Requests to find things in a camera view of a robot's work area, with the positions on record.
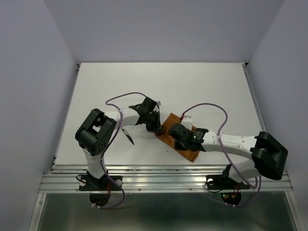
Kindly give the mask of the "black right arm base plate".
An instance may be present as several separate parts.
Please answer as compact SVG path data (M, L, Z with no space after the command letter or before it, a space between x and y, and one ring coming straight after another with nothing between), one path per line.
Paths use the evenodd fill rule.
M243 183L243 181L236 182L229 177L231 169L231 164L227 165L226 168L223 170L221 175L207 175L205 186L208 190L233 190L239 189L240 190L248 190L250 186Z

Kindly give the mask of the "orange brown cloth napkin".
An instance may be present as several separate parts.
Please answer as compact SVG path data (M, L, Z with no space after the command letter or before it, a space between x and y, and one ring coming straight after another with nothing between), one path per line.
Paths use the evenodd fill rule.
M200 151L176 150L175 140L168 135L168 130L171 128L173 124L176 123L180 123L180 118L174 113L171 113L168 116L168 118L164 121L164 123L161 125L163 133L162 134L155 133L155 136L162 142L164 142L166 145L171 147L173 150L175 150L177 153L179 153L181 156L186 158L188 161L194 162L197 159Z

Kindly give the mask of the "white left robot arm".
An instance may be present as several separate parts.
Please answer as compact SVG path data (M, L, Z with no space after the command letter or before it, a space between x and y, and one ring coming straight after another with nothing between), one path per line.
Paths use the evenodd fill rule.
M144 124L148 132L162 134L160 123L160 103L145 97L142 103L102 112L93 109L75 134L75 139L82 148L87 160L87 172L91 176L90 183L101 190L107 185L106 168L103 155L108 149L113 135L125 126Z

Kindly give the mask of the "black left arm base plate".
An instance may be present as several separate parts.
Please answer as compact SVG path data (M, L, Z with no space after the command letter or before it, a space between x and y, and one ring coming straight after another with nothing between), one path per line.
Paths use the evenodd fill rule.
M120 191L120 188L105 175L101 179L94 178L91 175L77 175L76 180L79 182L79 190L82 192Z

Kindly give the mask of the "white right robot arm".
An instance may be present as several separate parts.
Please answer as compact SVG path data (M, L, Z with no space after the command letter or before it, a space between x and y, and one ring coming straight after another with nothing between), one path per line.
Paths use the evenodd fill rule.
M238 164L230 162L224 170L220 180L227 188L259 176L282 179L288 151L267 132L261 131L257 136L233 136L203 128L191 131L182 124L174 124L168 134L175 140L177 150L222 152L226 157L232 154L246 158Z

